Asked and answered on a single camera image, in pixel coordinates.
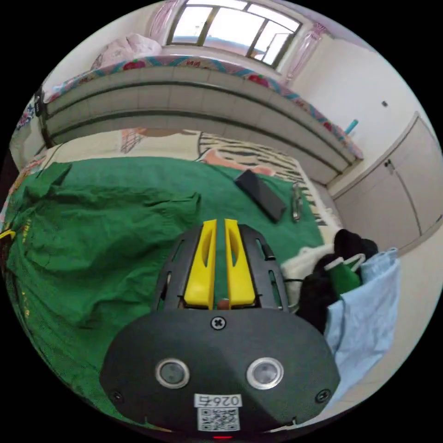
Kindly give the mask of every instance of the light blue cloth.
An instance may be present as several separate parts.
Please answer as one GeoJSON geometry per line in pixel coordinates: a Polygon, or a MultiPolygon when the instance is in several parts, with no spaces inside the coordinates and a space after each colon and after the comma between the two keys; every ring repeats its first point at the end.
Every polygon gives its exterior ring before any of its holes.
{"type": "Polygon", "coordinates": [[[331,407],[386,354],[394,340],[400,298],[397,250],[376,254],[361,265],[363,285],[328,307],[325,339],[341,381],[331,407]]]}

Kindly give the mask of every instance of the cabinet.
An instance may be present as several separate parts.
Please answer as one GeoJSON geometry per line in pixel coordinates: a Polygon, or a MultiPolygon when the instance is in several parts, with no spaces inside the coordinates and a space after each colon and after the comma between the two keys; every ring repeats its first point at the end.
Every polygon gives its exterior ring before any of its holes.
{"type": "Polygon", "coordinates": [[[333,197],[343,226],[380,250],[418,244],[443,214],[443,157],[419,116],[384,157],[333,197]]]}

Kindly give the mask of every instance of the screw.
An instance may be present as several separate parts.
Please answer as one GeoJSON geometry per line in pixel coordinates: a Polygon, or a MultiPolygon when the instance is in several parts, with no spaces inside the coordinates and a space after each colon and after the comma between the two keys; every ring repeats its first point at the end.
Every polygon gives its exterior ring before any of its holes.
{"type": "Polygon", "coordinates": [[[329,389],[323,389],[316,395],[315,402],[324,403],[330,396],[331,396],[331,391],[329,389]]]}
{"type": "Polygon", "coordinates": [[[114,403],[123,403],[123,395],[118,391],[114,391],[111,394],[111,400],[114,403]]]}
{"type": "Polygon", "coordinates": [[[211,320],[211,327],[216,331],[220,331],[226,326],[226,320],[223,317],[214,317],[211,320]]]}

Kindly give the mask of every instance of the window frame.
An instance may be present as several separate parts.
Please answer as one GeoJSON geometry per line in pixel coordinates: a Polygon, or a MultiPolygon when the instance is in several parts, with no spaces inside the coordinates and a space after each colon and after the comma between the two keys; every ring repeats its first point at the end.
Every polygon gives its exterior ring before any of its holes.
{"type": "MultiPolygon", "coordinates": [[[[264,66],[266,66],[268,68],[276,70],[278,68],[278,66],[280,65],[280,63],[281,63],[281,60],[283,59],[283,57],[287,53],[287,50],[289,49],[290,45],[294,41],[295,36],[298,34],[300,29],[303,27],[303,23],[301,21],[293,18],[293,17],[290,17],[289,15],[287,15],[287,14],[285,14],[283,12],[280,12],[280,11],[277,11],[275,9],[269,8],[269,7],[265,6],[265,5],[262,5],[262,4],[259,4],[259,3],[255,3],[254,1],[247,1],[247,0],[244,0],[244,1],[246,1],[246,4],[245,4],[244,8],[243,9],[238,9],[238,8],[233,8],[233,7],[229,7],[229,6],[206,5],[203,2],[202,2],[202,4],[198,4],[198,5],[195,5],[195,4],[188,5],[187,4],[187,0],[186,0],[180,6],[180,9],[177,11],[177,13],[176,13],[176,15],[175,15],[175,17],[174,17],[174,19],[172,21],[171,28],[169,30],[168,37],[166,39],[166,46],[194,46],[194,47],[201,47],[201,48],[209,48],[210,49],[209,46],[205,46],[204,45],[204,42],[206,40],[206,37],[208,36],[209,29],[210,29],[210,27],[212,25],[212,22],[214,21],[214,18],[217,15],[218,11],[220,9],[222,9],[222,8],[225,8],[225,9],[230,9],[230,10],[233,10],[233,11],[246,12],[248,14],[255,15],[256,17],[263,18],[263,23],[260,26],[259,30],[257,31],[257,34],[254,37],[254,40],[252,41],[251,46],[249,47],[246,55],[242,55],[240,57],[246,57],[249,60],[252,60],[252,61],[257,62],[257,63],[261,63],[262,65],[264,65],[264,66]],[[282,24],[277,23],[274,20],[271,20],[270,18],[266,18],[266,17],[263,17],[262,15],[255,14],[253,12],[249,12],[247,9],[249,8],[250,5],[254,5],[254,4],[256,4],[258,6],[261,6],[263,8],[269,9],[270,11],[274,11],[274,12],[276,12],[276,13],[278,13],[280,15],[283,15],[286,18],[288,18],[288,19],[298,23],[299,24],[298,28],[295,31],[291,31],[289,28],[286,28],[286,26],[283,26],[282,24]],[[203,25],[202,30],[200,31],[200,35],[198,36],[197,43],[173,42],[174,32],[175,32],[175,30],[177,28],[177,25],[178,25],[182,15],[183,15],[183,12],[185,11],[186,8],[193,8],[193,7],[206,7],[206,8],[211,8],[212,9],[212,11],[208,15],[208,18],[206,19],[205,24],[203,25]],[[279,26],[281,26],[283,28],[286,28],[288,31],[291,32],[288,35],[286,41],[284,42],[283,46],[281,47],[279,53],[277,54],[277,56],[274,59],[272,64],[265,63],[264,61],[261,61],[261,60],[258,60],[258,59],[255,59],[255,58],[251,57],[252,52],[254,51],[254,48],[255,48],[255,45],[257,44],[258,39],[260,38],[262,32],[264,31],[266,25],[269,22],[273,22],[273,23],[275,23],[275,24],[277,24],[277,25],[279,25],[279,26]]],[[[216,51],[225,52],[225,53],[228,53],[228,54],[231,54],[231,55],[235,54],[234,52],[227,51],[227,50],[224,50],[224,49],[216,49],[216,51]]]]}

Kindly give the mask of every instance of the smartphone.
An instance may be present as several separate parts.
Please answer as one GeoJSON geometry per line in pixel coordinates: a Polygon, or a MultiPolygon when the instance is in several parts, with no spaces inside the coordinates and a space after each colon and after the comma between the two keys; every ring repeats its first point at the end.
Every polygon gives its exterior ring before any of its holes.
{"type": "Polygon", "coordinates": [[[276,193],[250,169],[242,172],[234,181],[274,223],[277,223],[281,219],[286,210],[286,205],[276,193]]]}

